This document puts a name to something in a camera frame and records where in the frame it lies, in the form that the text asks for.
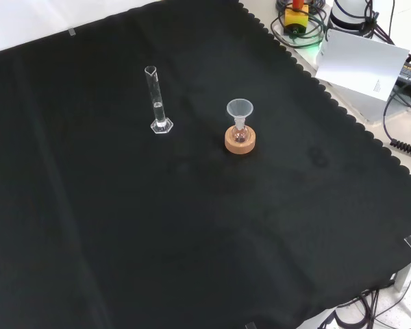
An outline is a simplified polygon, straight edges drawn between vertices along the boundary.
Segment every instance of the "white paper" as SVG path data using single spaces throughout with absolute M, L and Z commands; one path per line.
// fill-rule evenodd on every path
M 316 78 L 386 101 L 408 50 L 329 29 Z

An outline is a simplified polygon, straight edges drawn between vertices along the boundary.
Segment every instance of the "yellow device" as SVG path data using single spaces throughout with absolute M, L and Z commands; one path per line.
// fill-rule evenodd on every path
M 292 8 L 285 9 L 285 27 L 293 33 L 305 33 L 309 21 L 309 6 L 304 5 L 300 10 L 303 12 L 295 12 Z

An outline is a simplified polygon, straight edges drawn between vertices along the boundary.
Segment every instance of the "white wall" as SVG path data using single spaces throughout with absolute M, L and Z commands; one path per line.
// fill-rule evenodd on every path
M 0 50 L 156 0 L 0 0 Z

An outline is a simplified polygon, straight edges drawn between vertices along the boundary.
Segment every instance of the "red cap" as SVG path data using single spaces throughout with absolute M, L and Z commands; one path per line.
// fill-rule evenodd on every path
M 303 8 L 304 0 L 292 0 L 292 8 L 301 9 Z

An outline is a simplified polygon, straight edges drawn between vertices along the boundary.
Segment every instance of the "black tablecloth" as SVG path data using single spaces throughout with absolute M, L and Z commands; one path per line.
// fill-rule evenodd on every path
M 411 261 L 408 170 L 240 4 L 76 32 L 0 53 L 0 328 L 291 329 Z

